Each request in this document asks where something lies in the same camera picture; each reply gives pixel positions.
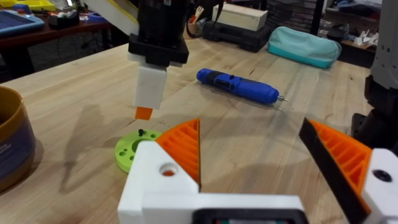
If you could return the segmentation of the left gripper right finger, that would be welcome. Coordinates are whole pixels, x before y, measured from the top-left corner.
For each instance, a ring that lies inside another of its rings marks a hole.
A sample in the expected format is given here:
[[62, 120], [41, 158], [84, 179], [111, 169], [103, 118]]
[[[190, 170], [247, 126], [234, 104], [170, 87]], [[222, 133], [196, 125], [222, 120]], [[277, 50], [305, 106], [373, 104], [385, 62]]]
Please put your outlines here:
[[305, 118], [299, 137], [348, 223], [397, 223], [397, 156]]

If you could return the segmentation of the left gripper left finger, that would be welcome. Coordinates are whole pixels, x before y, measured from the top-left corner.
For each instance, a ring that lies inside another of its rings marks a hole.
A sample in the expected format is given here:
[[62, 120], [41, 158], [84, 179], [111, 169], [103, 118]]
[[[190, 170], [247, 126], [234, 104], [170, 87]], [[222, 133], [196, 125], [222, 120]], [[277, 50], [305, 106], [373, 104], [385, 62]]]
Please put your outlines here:
[[183, 200], [200, 192], [200, 121], [138, 144], [119, 205], [120, 223], [191, 223]]

